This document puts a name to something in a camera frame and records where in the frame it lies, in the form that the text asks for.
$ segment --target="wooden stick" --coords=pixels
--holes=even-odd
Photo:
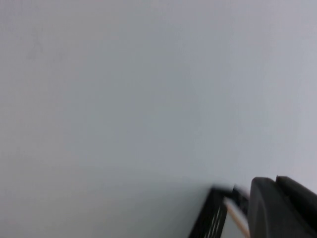
[[[227,213],[232,217],[234,223],[237,225],[242,234],[246,238],[250,238],[249,226],[242,212],[239,211],[233,202],[228,201],[227,199],[225,200],[224,204],[227,207]]]

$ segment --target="white wall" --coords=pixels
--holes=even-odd
[[[316,11],[0,1],[0,236],[183,238],[212,183],[317,191]]]

